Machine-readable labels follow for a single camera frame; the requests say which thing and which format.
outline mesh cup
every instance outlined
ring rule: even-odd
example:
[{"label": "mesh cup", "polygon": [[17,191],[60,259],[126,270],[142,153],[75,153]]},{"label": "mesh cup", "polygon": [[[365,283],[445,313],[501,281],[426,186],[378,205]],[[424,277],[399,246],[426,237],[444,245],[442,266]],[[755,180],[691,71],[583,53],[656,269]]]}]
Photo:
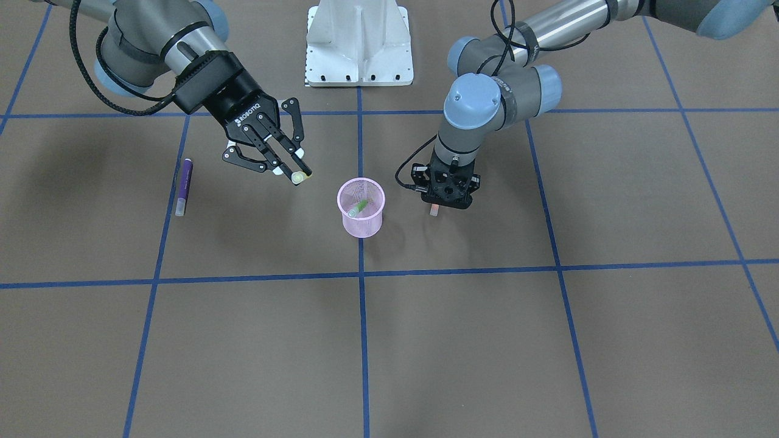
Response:
[{"label": "mesh cup", "polygon": [[[361,201],[368,201],[357,212]],[[369,178],[354,178],[345,182],[338,190],[338,210],[344,229],[357,238],[371,237],[382,227],[384,190],[378,182]]]}]

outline green marker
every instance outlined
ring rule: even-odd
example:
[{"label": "green marker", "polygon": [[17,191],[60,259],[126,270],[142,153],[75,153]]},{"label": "green marker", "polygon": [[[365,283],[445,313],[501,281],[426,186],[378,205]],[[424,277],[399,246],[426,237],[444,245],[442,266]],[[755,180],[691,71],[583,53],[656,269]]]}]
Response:
[{"label": "green marker", "polygon": [[351,210],[347,212],[347,214],[349,215],[349,217],[357,217],[357,213],[363,211],[367,206],[368,206],[368,200],[362,200],[358,202],[357,205],[352,207]]}]

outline white plastic stand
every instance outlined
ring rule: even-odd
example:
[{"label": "white plastic stand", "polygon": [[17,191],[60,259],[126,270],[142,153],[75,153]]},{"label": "white plastic stand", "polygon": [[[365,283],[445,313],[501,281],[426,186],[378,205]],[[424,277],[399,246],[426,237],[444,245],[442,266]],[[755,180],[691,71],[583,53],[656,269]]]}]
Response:
[{"label": "white plastic stand", "polygon": [[312,87],[409,85],[408,11],[395,0],[322,0],[308,10],[305,82]]}]

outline blue joint cap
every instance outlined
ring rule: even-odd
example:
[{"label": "blue joint cap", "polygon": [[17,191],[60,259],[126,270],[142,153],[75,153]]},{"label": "blue joint cap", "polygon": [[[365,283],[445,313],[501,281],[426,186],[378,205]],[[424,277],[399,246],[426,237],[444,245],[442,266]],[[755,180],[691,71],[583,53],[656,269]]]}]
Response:
[{"label": "blue joint cap", "polygon": [[481,128],[500,108],[500,87],[491,77],[466,73],[455,79],[443,103],[443,116],[458,129]]},{"label": "blue joint cap", "polygon": [[227,16],[224,15],[222,8],[211,0],[195,0],[195,3],[199,3],[208,12],[208,17],[213,23],[213,31],[217,33],[217,36],[222,41],[227,41],[230,37],[230,25],[227,23]]},{"label": "blue joint cap", "polygon": [[463,54],[465,46],[473,40],[478,40],[476,37],[462,37],[452,44],[452,48],[449,49],[449,54],[446,56],[446,65],[449,66],[449,70],[457,76],[457,63],[460,61],[460,55]]},{"label": "blue joint cap", "polygon": [[[114,82],[113,79],[103,70],[103,66],[100,65],[100,63],[95,59],[95,66],[94,66],[95,76],[97,77],[97,80],[100,81],[106,88],[108,88],[113,94],[118,94],[119,96],[126,96],[126,97],[135,97],[131,93],[129,93],[124,88],[120,87],[119,84]],[[131,83],[122,80],[122,83],[124,83],[127,87],[132,88],[133,90],[137,91],[138,93],[144,94],[146,93],[151,87],[138,87],[137,85],[132,85]]]},{"label": "blue joint cap", "polygon": [[538,82],[541,85],[541,106],[538,108],[538,114],[544,114],[547,111],[555,109],[562,99],[562,79],[549,65],[536,65],[533,67],[538,73]]},{"label": "blue joint cap", "polygon": [[700,22],[696,34],[724,40],[749,27],[774,0],[721,0]]}]

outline purple marker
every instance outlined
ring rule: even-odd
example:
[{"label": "purple marker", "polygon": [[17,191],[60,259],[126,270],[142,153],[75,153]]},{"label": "purple marker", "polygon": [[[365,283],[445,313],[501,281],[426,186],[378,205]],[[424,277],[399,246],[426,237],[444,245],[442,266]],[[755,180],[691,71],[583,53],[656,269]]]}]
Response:
[{"label": "purple marker", "polygon": [[184,159],[182,164],[182,178],[178,181],[178,202],[176,203],[176,216],[184,216],[189,196],[189,181],[192,179],[192,160]]}]

